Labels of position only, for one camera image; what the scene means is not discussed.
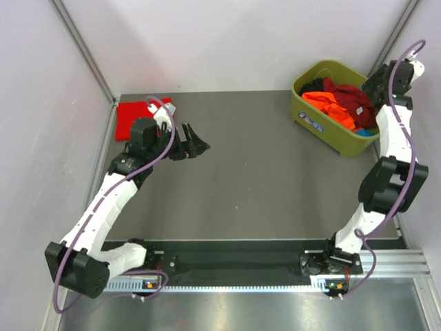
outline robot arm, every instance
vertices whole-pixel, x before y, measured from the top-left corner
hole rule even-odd
[[[391,211],[393,204],[409,176],[411,162],[411,146],[403,135],[402,126],[410,134],[410,118],[412,115],[412,100],[404,94],[410,90],[410,83],[424,72],[424,66],[414,58],[402,62],[393,81],[393,95],[398,120],[390,106],[387,86],[395,61],[384,64],[362,85],[373,105],[380,109],[376,121],[380,130],[380,159],[363,180],[358,192],[360,202],[356,212],[347,225],[335,233],[327,241],[323,253],[307,257],[307,269],[315,270],[316,274],[353,268],[359,264],[359,256],[363,242],[355,231],[359,229],[364,234],[370,234],[384,221]],[[412,181],[403,201],[396,212],[406,212],[415,199],[429,173],[428,167],[416,163]]]
[[[99,296],[109,279],[129,269],[150,264],[148,249],[138,244],[136,239],[113,250],[101,251],[101,248],[121,210],[153,169],[148,168],[128,181],[122,180],[159,157],[171,139],[170,119],[161,114],[161,109],[156,114],[160,116],[135,121],[130,130],[130,140],[124,151],[112,160],[100,190],[84,215],[60,243],[52,242],[46,248],[45,257],[53,281],[68,248],[72,252],[63,269],[60,285],[90,298]],[[197,157],[209,149],[209,145],[199,139],[188,123],[183,123],[183,129],[187,141],[181,141],[176,130],[172,147],[165,157],[183,160]],[[81,229],[83,233],[75,242]]]

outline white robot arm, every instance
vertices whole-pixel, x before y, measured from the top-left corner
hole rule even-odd
[[[414,82],[424,72],[424,66],[415,59],[405,64],[409,68],[413,67],[410,83]],[[398,162],[410,163],[411,146],[403,135],[401,126],[405,126],[407,132],[411,133],[411,104],[405,102],[403,106],[396,106],[396,110],[400,116],[401,123],[398,123],[392,107],[387,104],[381,107],[376,116],[380,129],[380,158],[393,157]],[[348,224],[336,233],[336,248],[350,254],[358,254],[361,251],[362,239],[355,235],[354,230],[360,229],[363,233],[369,234],[381,224],[385,217],[384,210],[382,212],[368,212],[366,209],[365,203],[360,203]]]
[[[56,285],[96,298],[109,279],[133,268],[153,267],[149,248],[141,240],[132,239],[113,250],[101,250],[121,210],[152,173],[152,167],[146,167],[161,157],[172,139],[171,119],[161,109],[153,113],[154,119],[135,121],[124,151],[112,160],[100,190],[79,222],[60,243],[51,242],[46,248],[46,261]],[[194,158],[209,149],[188,123],[182,126],[187,141],[181,141],[175,130],[164,158],[174,161]]]

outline gray table surface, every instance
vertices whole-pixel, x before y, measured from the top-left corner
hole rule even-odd
[[[167,96],[177,106],[176,122],[190,122],[212,148],[197,159],[156,165],[108,240],[322,239],[357,208],[373,150],[341,157],[292,121],[290,91]],[[112,137],[105,169],[123,145]],[[393,223],[381,237],[397,237]]]

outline black bracket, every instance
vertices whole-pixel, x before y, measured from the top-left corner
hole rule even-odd
[[[51,242],[44,252],[53,282],[67,250],[63,243]],[[60,285],[94,299],[102,293],[108,280],[107,263],[89,257],[85,250],[73,250],[61,275]]]
[[[409,163],[397,161],[395,157],[381,157],[377,161],[358,191],[358,200],[364,204],[366,212],[387,214],[390,211],[409,175],[409,166]],[[392,181],[394,175],[397,175],[395,182]],[[411,185],[397,212],[409,209],[428,175],[428,167],[417,163]]]
[[[380,109],[384,104],[388,106],[391,104],[388,93],[389,78],[395,64],[396,60],[390,61],[389,65],[382,64],[360,87],[375,108]],[[412,98],[406,96],[405,93],[412,88],[410,84],[413,73],[413,65],[410,62],[400,63],[392,85],[393,102],[408,110],[413,109]]]
[[[302,274],[314,276],[317,274],[344,274],[345,268],[349,268],[351,274],[362,274],[360,255],[349,254],[335,247],[334,234],[330,240],[326,240],[325,249],[322,252],[301,253],[299,256]]]

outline red cloth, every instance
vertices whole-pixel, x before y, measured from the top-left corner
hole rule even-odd
[[[171,98],[161,99],[163,103],[172,102]],[[156,107],[160,108],[159,103],[151,101]],[[116,141],[126,141],[130,139],[130,128],[135,120],[148,117],[153,118],[153,114],[148,110],[144,101],[140,102],[120,102],[116,107]]]
[[[347,84],[335,86],[328,77],[323,79],[323,90],[332,93],[338,104],[347,109],[357,128],[377,127],[375,109],[364,92]]]

